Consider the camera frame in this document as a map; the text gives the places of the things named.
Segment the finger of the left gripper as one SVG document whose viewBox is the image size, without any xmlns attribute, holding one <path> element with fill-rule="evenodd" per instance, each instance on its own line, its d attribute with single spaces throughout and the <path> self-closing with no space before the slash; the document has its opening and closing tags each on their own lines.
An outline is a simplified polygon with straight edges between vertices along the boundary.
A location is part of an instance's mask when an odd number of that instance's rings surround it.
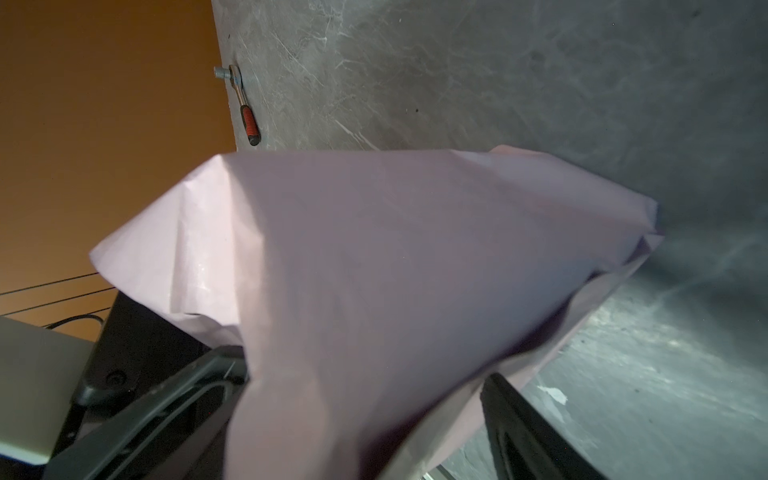
<svg viewBox="0 0 768 480">
<path fill-rule="evenodd" d="M 229 421 L 248 380 L 219 347 L 54 456 L 44 479 L 221 479 Z"/>
</svg>

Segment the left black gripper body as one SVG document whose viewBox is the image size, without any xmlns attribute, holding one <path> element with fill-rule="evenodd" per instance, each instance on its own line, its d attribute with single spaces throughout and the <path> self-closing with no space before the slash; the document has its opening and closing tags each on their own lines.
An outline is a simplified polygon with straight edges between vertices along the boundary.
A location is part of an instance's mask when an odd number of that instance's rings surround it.
<svg viewBox="0 0 768 480">
<path fill-rule="evenodd" d="M 85 418 L 110 418 L 209 348 L 120 292 L 71 397 L 53 453 L 71 446 Z"/>
</svg>

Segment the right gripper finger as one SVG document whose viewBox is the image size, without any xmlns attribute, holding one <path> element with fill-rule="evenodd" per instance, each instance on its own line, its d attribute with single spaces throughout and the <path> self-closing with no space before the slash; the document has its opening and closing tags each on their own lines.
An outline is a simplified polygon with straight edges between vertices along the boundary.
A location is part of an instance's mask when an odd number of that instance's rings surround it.
<svg viewBox="0 0 768 480">
<path fill-rule="evenodd" d="M 484 381 L 480 399 L 499 480 L 605 480 L 503 377 Z"/>
</svg>

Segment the pink wrapping paper sheet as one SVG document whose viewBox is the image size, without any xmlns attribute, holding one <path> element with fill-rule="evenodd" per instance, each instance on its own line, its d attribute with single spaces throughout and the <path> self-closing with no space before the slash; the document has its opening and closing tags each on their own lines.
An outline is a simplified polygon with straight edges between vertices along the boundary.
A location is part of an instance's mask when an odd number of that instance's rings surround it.
<svg viewBox="0 0 768 480">
<path fill-rule="evenodd" d="M 478 379 L 530 380 L 661 242 L 655 200 L 553 156 L 253 151 L 191 172 L 90 254 L 249 382 L 228 479 L 372 479 L 482 424 Z"/>
</svg>

